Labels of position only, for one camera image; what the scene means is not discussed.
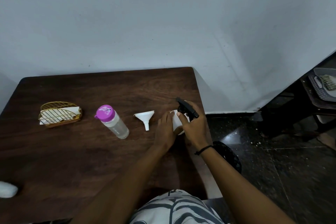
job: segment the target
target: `dark stool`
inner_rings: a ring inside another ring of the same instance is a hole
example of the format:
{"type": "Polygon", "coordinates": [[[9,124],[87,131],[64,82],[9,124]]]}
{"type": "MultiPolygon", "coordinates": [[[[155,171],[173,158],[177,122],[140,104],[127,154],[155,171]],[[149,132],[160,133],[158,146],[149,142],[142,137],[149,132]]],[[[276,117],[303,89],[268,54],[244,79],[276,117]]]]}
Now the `dark stool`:
{"type": "Polygon", "coordinates": [[[263,135],[272,138],[280,134],[292,134],[309,140],[336,127],[336,119],[326,124],[319,121],[317,115],[335,116],[336,118],[336,102],[327,102],[318,97],[308,79],[309,73],[289,87],[294,94],[290,101],[276,109],[270,110],[267,106],[261,109],[263,121],[259,125],[263,135]],[[318,128],[315,131],[293,129],[293,124],[309,116],[313,116],[317,123],[318,128]]]}

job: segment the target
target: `wooden table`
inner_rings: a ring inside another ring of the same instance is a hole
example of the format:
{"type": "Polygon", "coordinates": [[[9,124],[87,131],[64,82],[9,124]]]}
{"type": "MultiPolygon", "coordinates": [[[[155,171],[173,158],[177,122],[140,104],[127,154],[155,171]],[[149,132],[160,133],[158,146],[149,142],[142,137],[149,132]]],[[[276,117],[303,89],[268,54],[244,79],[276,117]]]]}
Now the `wooden table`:
{"type": "MultiPolygon", "coordinates": [[[[20,188],[15,197],[0,199],[0,223],[73,217],[152,145],[157,120],[178,107],[177,96],[203,108],[191,67],[23,78],[0,116],[0,180],[20,188]],[[55,128],[39,125],[40,106],[51,101],[77,104],[82,120],[55,128]],[[94,119],[103,104],[113,106],[128,126],[126,139],[94,119]],[[133,114],[151,110],[155,114],[145,131],[133,114]]],[[[194,152],[179,138],[146,191],[181,188],[209,197],[213,178],[194,152]]]]}

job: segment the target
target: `white funnel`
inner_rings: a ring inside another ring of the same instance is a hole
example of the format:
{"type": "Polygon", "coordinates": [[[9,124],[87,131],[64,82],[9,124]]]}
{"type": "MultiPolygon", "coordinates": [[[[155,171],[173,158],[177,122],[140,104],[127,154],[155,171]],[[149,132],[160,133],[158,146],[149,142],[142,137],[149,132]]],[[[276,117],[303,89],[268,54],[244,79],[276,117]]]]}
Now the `white funnel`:
{"type": "Polygon", "coordinates": [[[154,111],[140,112],[140,113],[135,114],[135,117],[142,120],[142,122],[145,124],[146,131],[149,130],[149,120],[153,116],[153,114],[154,114],[154,111]]]}

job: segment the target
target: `person's right hand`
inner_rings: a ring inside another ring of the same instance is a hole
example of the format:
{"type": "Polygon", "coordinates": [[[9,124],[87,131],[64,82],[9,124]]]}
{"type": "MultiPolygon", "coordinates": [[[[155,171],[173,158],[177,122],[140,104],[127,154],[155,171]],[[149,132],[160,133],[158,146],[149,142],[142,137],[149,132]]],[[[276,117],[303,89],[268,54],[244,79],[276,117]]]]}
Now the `person's right hand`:
{"type": "Polygon", "coordinates": [[[191,122],[188,122],[187,117],[182,113],[178,112],[176,115],[182,122],[182,127],[188,140],[199,151],[200,149],[209,145],[206,140],[207,120],[201,109],[195,103],[187,100],[185,100],[185,102],[190,104],[195,109],[199,117],[197,119],[194,118],[191,122]]]}

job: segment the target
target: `wire basket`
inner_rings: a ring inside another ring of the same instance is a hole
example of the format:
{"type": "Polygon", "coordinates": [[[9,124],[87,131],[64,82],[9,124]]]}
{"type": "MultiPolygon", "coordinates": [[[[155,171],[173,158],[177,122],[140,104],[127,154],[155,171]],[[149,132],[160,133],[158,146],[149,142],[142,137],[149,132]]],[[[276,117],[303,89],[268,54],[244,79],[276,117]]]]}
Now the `wire basket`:
{"type": "Polygon", "coordinates": [[[52,128],[80,120],[82,109],[79,108],[78,113],[74,111],[75,108],[71,107],[78,106],[69,102],[49,102],[42,105],[39,114],[40,124],[52,128]]]}

